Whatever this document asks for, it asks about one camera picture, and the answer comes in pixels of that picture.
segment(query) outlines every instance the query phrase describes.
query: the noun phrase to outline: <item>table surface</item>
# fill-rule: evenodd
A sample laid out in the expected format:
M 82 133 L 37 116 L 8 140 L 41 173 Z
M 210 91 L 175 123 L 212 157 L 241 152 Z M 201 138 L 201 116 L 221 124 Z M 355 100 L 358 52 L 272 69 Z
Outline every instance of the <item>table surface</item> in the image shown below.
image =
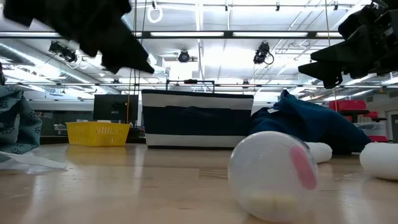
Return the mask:
M 70 165 L 50 170 L 3 162 L 2 224 L 265 223 L 231 194 L 226 169 L 231 151 L 59 144 L 34 154 Z M 398 222 L 398 182 L 369 177 L 358 156 L 318 167 L 317 199 L 295 223 Z

